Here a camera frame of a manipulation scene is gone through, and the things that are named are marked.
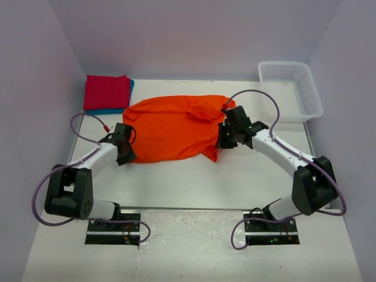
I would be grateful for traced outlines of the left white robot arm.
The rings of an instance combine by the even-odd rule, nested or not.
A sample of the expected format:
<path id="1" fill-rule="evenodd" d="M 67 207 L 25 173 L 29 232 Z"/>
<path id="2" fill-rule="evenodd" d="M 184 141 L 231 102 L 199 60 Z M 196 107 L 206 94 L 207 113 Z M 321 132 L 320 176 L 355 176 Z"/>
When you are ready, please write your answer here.
<path id="1" fill-rule="evenodd" d="M 135 139 L 133 126 L 117 123 L 114 132 L 77 164 L 56 165 L 46 192 L 46 213 L 78 220 L 115 220 L 119 205 L 94 198 L 93 180 L 109 165 L 123 166 L 135 160 Z"/>

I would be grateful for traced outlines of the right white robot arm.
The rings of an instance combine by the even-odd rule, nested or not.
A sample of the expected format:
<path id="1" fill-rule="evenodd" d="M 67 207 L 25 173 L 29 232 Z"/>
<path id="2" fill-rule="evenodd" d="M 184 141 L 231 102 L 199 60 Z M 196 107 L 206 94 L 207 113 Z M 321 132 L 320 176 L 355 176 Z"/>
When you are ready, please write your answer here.
<path id="1" fill-rule="evenodd" d="M 263 122 L 251 122 L 242 106 L 222 112 L 226 118 L 218 124 L 218 148 L 246 145 L 267 156 L 293 179 L 291 194 L 263 209 L 267 219 L 282 221 L 299 214 L 309 216 L 338 197 L 333 167 L 326 157 L 315 158 L 297 152 L 288 143 L 278 140 Z"/>

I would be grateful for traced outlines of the orange t shirt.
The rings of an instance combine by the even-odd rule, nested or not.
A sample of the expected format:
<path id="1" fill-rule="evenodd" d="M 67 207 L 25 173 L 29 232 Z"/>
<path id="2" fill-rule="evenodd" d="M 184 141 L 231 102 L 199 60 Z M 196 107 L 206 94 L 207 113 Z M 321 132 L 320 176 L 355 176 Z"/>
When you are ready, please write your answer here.
<path id="1" fill-rule="evenodd" d="M 224 121 L 222 95 L 161 96 L 143 100 L 123 112 L 123 123 L 135 128 L 135 163 L 183 160 L 202 154 L 212 162 L 218 124 Z"/>

